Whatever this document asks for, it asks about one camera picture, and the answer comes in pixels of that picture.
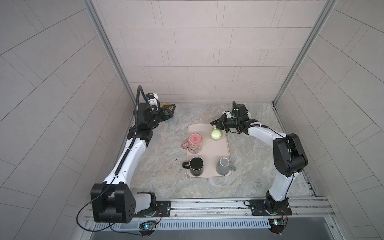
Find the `light green mug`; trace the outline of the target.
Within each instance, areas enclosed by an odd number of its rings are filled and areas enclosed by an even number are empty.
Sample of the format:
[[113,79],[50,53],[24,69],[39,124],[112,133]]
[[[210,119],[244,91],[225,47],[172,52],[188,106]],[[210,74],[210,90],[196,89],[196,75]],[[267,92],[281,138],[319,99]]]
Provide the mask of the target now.
[[222,138],[222,136],[222,130],[218,129],[216,126],[213,126],[213,129],[211,131],[211,138],[215,141],[218,141]]

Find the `pink mug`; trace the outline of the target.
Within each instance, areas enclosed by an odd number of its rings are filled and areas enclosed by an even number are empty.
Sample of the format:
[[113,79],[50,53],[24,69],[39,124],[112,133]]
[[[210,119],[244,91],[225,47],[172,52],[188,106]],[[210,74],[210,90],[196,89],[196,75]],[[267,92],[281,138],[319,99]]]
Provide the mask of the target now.
[[191,154],[198,154],[202,150],[202,142],[203,137],[198,133],[193,133],[182,143],[182,148],[187,149]]

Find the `black mug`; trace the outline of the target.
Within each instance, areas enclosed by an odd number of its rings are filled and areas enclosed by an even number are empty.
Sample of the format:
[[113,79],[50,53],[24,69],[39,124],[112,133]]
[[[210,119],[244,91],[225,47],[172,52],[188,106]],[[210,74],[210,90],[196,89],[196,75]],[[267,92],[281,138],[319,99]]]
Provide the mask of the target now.
[[204,161],[200,157],[193,157],[188,162],[182,163],[182,167],[190,171],[190,173],[198,177],[203,173]]

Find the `blue butterfly mug yellow inside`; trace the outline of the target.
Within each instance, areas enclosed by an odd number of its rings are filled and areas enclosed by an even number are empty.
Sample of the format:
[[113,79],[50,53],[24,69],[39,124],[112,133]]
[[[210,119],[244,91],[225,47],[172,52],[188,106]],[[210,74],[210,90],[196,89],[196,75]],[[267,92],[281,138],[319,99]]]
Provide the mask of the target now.
[[174,116],[176,105],[166,103],[162,105],[162,109],[164,110],[164,114],[166,116],[166,123],[170,122]]

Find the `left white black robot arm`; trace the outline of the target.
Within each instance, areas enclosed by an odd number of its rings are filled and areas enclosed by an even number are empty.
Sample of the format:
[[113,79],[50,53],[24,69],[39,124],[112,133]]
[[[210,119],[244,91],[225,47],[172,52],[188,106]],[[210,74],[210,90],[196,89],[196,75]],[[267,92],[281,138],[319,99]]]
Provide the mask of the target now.
[[126,145],[111,173],[91,189],[91,204],[96,223],[128,224],[136,215],[151,217],[157,211],[152,192],[132,193],[131,180],[159,123],[171,119],[175,105],[155,108],[140,103],[134,110],[135,125],[129,129]]

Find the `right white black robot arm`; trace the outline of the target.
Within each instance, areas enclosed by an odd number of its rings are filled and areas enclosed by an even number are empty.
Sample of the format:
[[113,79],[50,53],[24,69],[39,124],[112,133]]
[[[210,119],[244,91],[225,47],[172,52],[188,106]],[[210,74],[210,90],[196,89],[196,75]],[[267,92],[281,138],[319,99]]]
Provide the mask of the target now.
[[288,191],[299,173],[308,165],[308,158],[299,136],[280,133],[251,119],[246,107],[236,102],[233,102],[231,111],[223,112],[220,118],[210,124],[226,133],[235,129],[236,134],[244,133],[255,137],[273,148],[273,160],[277,173],[272,186],[266,193],[264,209],[272,216],[288,215],[289,212],[284,210],[289,206]]

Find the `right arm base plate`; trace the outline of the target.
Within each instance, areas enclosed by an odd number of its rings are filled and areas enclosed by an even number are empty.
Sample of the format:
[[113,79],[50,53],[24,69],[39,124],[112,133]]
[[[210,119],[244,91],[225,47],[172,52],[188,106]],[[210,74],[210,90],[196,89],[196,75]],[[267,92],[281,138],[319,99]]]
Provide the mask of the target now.
[[292,215],[292,210],[288,200],[276,202],[274,199],[249,200],[253,216],[281,216]]

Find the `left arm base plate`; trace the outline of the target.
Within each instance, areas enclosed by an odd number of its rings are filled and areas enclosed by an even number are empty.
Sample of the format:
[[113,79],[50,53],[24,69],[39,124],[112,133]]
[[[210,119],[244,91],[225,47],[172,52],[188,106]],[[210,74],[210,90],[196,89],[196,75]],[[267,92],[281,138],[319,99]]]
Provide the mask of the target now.
[[170,201],[151,202],[150,207],[137,213],[140,217],[152,218],[162,214],[163,217],[169,217],[171,211]]

